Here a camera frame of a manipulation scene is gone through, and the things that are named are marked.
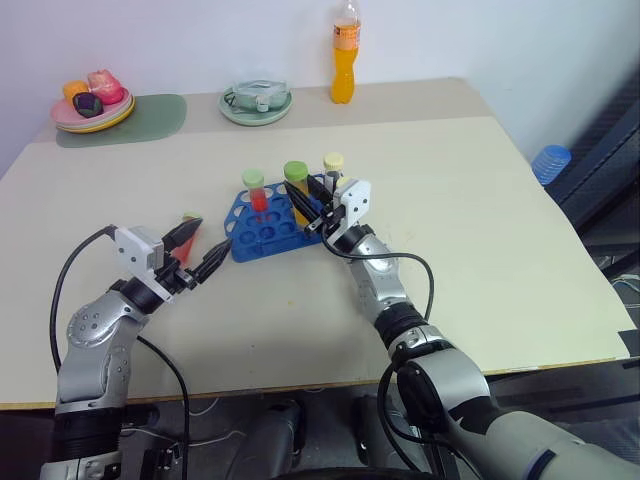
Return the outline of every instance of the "pink plate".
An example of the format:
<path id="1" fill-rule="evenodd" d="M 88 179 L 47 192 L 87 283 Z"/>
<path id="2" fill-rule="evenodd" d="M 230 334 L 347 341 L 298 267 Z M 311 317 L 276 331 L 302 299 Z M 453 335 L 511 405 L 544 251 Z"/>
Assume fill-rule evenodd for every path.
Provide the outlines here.
<path id="1" fill-rule="evenodd" d="M 120 110 L 124 104 L 130 101 L 131 93 L 129 93 L 129 90 L 125 88 L 124 96 L 118 103 L 114 103 L 113 105 L 105 105 L 104 112 L 102 112 L 100 115 L 91 118 L 84 118 L 82 115 L 76 112 L 75 108 L 69 105 L 63 98 L 53 107 L 51 107 L 49 115 L 51 115 L 51 118 L 54 122 L 64 123 L 65 125 L 71 127 L 82 127 L 89 124 L 95 124 L 98 121 L 107 121 L 110 119 L 110 117 L 117 116 L 118 110 Z"/>

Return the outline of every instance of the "yellow plate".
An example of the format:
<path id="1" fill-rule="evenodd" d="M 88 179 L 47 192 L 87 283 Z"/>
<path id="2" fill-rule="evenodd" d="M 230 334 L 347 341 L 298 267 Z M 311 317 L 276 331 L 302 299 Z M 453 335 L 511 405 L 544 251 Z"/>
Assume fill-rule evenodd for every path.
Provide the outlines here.
<path id="1" fill-rule="evenodd" d="M 129 108 L 127 108 L 124 112 L 122 112 L 122 114 L 116 118 L 112 118 L 111 120 L 109 120 L 108 122 L 103 123 L 102 125 L 96 125 L 94 127 L 89 127 L 89 128 L 79 128 L 79 129 L 71 129 L 71 128 L 64 128 L 64 127 L 58 127 L 59 130 L 64 130 L 65 132 L 71 132 L 71 133 L 92 133 L 92 132 L 99 132 L 100 130 L 104 130 L 106 128 L 109 127 L 113 127 L 114 125 L 120 123 L 122 120 L 124 120 L 125 118 L 127 118 L 129 115 L 131 115 L 131 112 L 133 112 L 133 107 L 136 106 L 136 98 L 133 97 L 131 100 L 131 105 L 129 106 Z"/>

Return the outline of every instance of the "blue bottle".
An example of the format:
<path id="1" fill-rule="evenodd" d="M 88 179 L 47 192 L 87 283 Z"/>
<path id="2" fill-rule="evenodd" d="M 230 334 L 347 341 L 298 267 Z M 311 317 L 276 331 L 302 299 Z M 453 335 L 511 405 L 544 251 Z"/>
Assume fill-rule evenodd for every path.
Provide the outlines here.
<path id="1" fill-rule="evenodd" d="M 541 185 L 549 185 L 571 161 L 571 152 L 560 145 L 547 145 L 531 162 L 531 169 Z"/>

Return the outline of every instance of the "green placemat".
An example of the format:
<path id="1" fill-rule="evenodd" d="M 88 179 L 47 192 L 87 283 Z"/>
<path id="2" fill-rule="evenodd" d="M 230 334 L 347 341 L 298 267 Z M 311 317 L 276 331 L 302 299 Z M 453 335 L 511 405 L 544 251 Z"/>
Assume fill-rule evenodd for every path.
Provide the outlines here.
<path id="1" fill-rule="evenodd" d="M 56 143 L 81 148 L 158 140 L 180 130 L 186 115 L 187 102 L 180 95 L 143 95 L 136 97 L 133 112 L 119 124 L 93 133 L 58 130 Z"/>

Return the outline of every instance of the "black cable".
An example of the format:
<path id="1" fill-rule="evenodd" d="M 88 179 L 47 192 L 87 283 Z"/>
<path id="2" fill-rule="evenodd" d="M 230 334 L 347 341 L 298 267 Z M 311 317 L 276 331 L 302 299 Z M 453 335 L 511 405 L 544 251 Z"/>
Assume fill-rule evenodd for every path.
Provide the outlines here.
<path id="1" fill-rule="evenodd" d="M 164 361 L 164 363 L 167 364 L 167 366 L 171 369 L 173 374 L 178 379 L 178 383 L 180 384 L 180 390 L 182 390 L 182 401 L 184 403 L 184 427 L 182 432 L 182 480 L 187 480 L 187 469 L 189 463 L 189 393 L 187 392 L 187 384 L 178 371 L 178 368 L 162 350 L 160 350 L 153 343 L 151 343 L 141 335 L 138 335 L 137 338 L 140 343 L 151 349 Z"/>
<path id="2" fill-rule="evenodd" d="M 464 464 L 469 468 L 469 470 L 471 470 L 471 472 L 476 477 L 481 478 L 480 475 L 478 475 L 478 473 L 476 472 L 476 470 L 471 466 L 469 461 L 466 458 L 464 458 L 460 454 L 460 452 L 458 452 L 458 450 L 456 450 L 453 447 L 453 445 L 451 445 L 449 442 L 445 442 L 442 440 L 435 440 L 433 438 L 414 437 L 413 435 L 409 435 L 403 432 L 397 427 L 397 425 L 393 423 L 393 420 L 391 419 L 391 415 L 389 414 L 389 410 L 387 409 L 387 393 L 389 391 L 389 384 L 391 383 L 391 376 L 393 375 L 393 369 L 394 369 L 393 364 L 389 364 L 387 369 L 382 374 L 382 378 L 380 378 L 380 383 L 378 384 L 378 416 L 381 417 L 380 422 L 382 423 L 382 428 L 385 431 L 385 433 L 389 431 L 388 428 L 391 428 L 393 433 L 395 433 L 400 438 L 403 438 L 404 440 L 407 440 L 409 442 L 419 443 L 422 445 L 432 445 L 432 446 L 443 447 L 447 449 L 449 452 L 451 452 L 453 455 L 458 457 L 460 460 L 462 460 L 462 462 L 464 462 Z M 397 442 L 391 441 L 392 437 L 390 433 L 387 433 L 387 437 L 389 438 L 391 445 L 396 449 L 396 452 L 398 452 L 398 455 L 400 456 L 400 458 L 402 458 L 402 455 L 400 455 L 400 451 L 398 450 L 400 446 L 397 444 Z"/>
<path id="3" fill-rule="evenodd" d="M 58 281 L 56 282 L 56 288 L 53 291 L 53 299 L 51 301 L 51 312 L 49 313 L 49 345 L 51 346 L 51 356 L 53 357 L 53 365 L 56 368 L 56 372 L 60 371 L 60 353 L 58 352 L 58 339 L 56 335 L 56 323 L 58 319 L 58 303 L 60 302 L 60 293 L 62 292 L 62 284 L 64 283 L 64 278 L 67 276 L 67 272 L 69 268 L 71 268 L 71 264 L 76 259 L 76 257 L 80 254 L 82 250 L 84 250 L 90 243 L 94 240 L 97 240 L 102 235 L 108 235 L 113 237 L 113 232 L 116 230 L 114 225 L 107 225 L 104 228 L 101 228 L 96 233 L 87 237 L 80 245 L 76 247 L 76 249 L 71 252 L 67 261 L 64 262 L 62 266 L 62 270 L 60 270 L 60 275 L 58 275 Z"/>
<path id="4" fill-rule="evenodd" d="M 430 440 L 435 440 L 436 437 L 432 433 L 428 432 L 427 433 L 427 438 L 429 438 Z M 446 472 L 444 463 L 442 461 L 442 455 L 440 453 L 440 448 L 437 445 L 428 445 L 428 447 L 429 447 L 429 452 L 431 453 L 430 458 L 429 458 L 429 463 L 431 465 L 431 469 L 437 475 L 440 475 L 441 477 L 446 477 L 447 472 Z"/>
<path id="5" fill-rule="evenodd" d="M 404 450 L 402 450 L 402 448 L 400 447 L 396 439 L 393 437 L 393 434 L 389 430 L 389 425 L 387 425 L 386 418 L 383 413 L 385 409 L 385 403 L 386 403 L 385 399 L 387 395 L 385 391 L 386 389 L 384 388 L 384 386 L 386 385 L 387 388 L 389 387 L 389 382 L 391 381 L 391 375 L 393 375 L 393 364 L 387 367 L 387 369 L 382 374 L 380 383 L 378 384 L 378 397 L 376 399 L 377 400 L 376 403 L 378 407 L 378 417 L 380 417 L 380 424 L 382 425 L 382 430 L 384 430 L 384 434 L 387 436 L 389 443 L 391 444 L 393 449 L 396 451 L 400 459 L 407 465 L 407 467 L 409 467 L 409 469 L 419 472 L 420 469 L 416 466 L 415 463 L 411 461 L 409 456 L 405 453 Z"/>
<path id="6" fill-rule="evenodd" d="M 413 253 L 403 253 L 403 252 L 391 252 L 391 253 L 377 253 L 371 255 L 352 255 L 350 253 L 344 253 L 340 250 L 336 249 L 332 245 L 329 245 L 329 241 L 327 240 L 327 226 L 326 224 L 322 225 L 322 229 L 320 230 L 320 236 L 322 237 L 322 243 L 331 253 L 338 257 L 346 258 L 349 260 L 386 260 L 389 258 L 410 258 L 415 260 L 420 265 L 424 267 L 427 271 L 427 277 L 429 277 L 429 297 L 427 299 L 427 308 L 424 312 L 424 321 L 429 323 L 429 317 L 431 316 L 431 308 L 433 307 L 433 293 L 435 288 L 435 280 L 433 278 L 433 272 L 431 271 L 431 267 L 427 263 L 427 261 Z"/>

